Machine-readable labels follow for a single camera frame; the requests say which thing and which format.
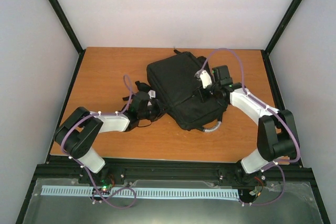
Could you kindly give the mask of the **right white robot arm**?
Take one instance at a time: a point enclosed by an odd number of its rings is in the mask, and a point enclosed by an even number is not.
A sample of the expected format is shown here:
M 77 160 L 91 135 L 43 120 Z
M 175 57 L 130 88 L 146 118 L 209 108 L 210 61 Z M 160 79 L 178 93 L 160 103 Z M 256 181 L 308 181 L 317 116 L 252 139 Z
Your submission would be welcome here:
M 212 73 L 202 68 L 195 77 L 202 83 L 198 89 L 202 100 L 223 99 L 244 112 L 258 127 L 256 149 L 236 164 L 234 177 L 238 183 L 249 183 L 252 175 L 277 165 L 281 158 L 287 157 L 290 163 L 299 160 L 296 125 L 290 111 L 273 108 L 242 83 L 234 83 L 227 66 L 215 67 Z

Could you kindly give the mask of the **left black frame post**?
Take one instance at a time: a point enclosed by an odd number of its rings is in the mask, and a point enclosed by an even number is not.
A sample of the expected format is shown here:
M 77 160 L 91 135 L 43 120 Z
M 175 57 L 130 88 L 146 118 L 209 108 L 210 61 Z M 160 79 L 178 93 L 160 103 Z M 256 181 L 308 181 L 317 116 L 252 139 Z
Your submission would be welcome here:
M 48 0 L 50 5 L 52 6 L 56 16 L 58 17 L 60 23 L 62 24 L 68 38 L 70 39 L 72 45 L 74 46 L 76 52 L 81 54 L 83 52 L 83 47 L 81 46 L 62 6 L 60 5 L 58 0 Z

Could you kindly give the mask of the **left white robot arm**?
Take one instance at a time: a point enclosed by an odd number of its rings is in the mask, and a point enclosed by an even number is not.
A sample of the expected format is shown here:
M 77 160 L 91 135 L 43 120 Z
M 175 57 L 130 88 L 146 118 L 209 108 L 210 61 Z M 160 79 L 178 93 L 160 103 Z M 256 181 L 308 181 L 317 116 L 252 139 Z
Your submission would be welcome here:
M 167 107 L 153 95 L 153 90 L 131 94 L 124 98 L 127 103 L 121 111 L 111 113 L 92 112 L 80 106 L 56 129 L 53 140 L 63 153 L 89 169 L 92 179 L 104 183 L 108 180 L 109 170 L 92 147 L 95 139 L 100 133 L 131 131 L 141 120 L 155 122 L 160 119 Z

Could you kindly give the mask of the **black frame post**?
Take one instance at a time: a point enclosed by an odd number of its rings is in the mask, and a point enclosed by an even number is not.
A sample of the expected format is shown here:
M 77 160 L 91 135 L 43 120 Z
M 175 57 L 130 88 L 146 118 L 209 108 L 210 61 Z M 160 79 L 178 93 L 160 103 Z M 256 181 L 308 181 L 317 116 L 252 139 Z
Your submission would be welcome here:
M 270 56 L 271 52 L 275 48 L 277 42 L 279 41 L 280 37 L 283 35 L 286 27 L 290 23 L 291 19 L 293 18 L 296 10 L 300 6 L 303 0 L 292 0 L 290 5 L 288 6 L 283 18 L 281 19 L 278 27 L 276 28 L 274 34 L 272 35 L 269 43 L 266 46 L 265 53 L 267 56 Z
M 83 47 L 81 46 L 62 6 L 60 5 L 58 0 L 48 0 L 50 5 L 52 6 L 56 16 L 58 17 L 60 23 L 62 24 L 68 38 L 70 39 L 72 45 L 74 46 L 76 52 L 81 54 L 83 52 Z

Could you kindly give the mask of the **black student backpack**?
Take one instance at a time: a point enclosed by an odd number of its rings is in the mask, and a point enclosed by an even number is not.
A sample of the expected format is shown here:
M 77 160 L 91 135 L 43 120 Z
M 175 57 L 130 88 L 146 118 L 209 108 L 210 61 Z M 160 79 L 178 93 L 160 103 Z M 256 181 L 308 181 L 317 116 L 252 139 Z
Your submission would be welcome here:
M 167 107 L 165 114 L 181 129 L 203 131 L 203 127 L 222 122 L 228 107 L 223 99 L 201 102 L 193 96 L 193 91 L 202 86 L 195 73 L 202 68 L 209 72 L 208 67 L 203 67 L 205 60 L 188 51 L 177 51 L 174 56 L 149 64 L 146 68 L 148 81 L 136 81 L 135 85 L 138 92 L 154 90 L 156 98 Z

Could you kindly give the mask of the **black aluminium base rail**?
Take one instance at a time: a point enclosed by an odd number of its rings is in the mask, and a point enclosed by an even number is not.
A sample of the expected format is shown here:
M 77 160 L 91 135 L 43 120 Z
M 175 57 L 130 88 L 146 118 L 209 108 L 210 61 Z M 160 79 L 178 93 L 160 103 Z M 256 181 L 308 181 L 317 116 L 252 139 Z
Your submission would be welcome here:
M 263 173 L 247 175 L 243 182 L 239 182 L 234 173 L 236 167 L 233 163 L 202 163 L 202 162 L 174 162 L 150 161 L 139 159 L 107 158 L 107 167 L 99 174 L 89 179 L 87 172 L 73 160 L 65 156 L 52 156 L 45 164 L 37 165 L 32 182 L 38 179 L 64 179 L 72 178 L 81 184 L 98 186 L 105 184 L 124 185 L 137 180 L 164 180 L 164 181 L 203 181 L 215 185 L 237 189 L 253 188 L 261 176 L 265 176 L 265 184 L 281 182 L 282 175 L 288 184 L 290 182 L 309 182 L 316 187 L 313 171 L 299 165 L 285 165 L 282 171 L 271 168 Z

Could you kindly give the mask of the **right black frame post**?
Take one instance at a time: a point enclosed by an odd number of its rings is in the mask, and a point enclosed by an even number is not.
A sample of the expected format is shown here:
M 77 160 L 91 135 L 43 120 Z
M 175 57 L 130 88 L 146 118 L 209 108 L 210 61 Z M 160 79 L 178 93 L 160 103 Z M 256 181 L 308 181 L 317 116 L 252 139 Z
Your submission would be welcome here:
M 283 35 L 286 27 L 290 23 L 291 19 L 293 18 L 296 10 L 300 6 L 303 0 L 292 0 L 290 5 L 288 6 L 283 18 L 281 19 L 278 27 L 276 28 L 274 34 L 272 35 L 269 43 L 266 46 L 265 53 L 267 56 L 270 56 L 271 52 L 275 48 L 277 42 L 279 41 L 280 37 Z

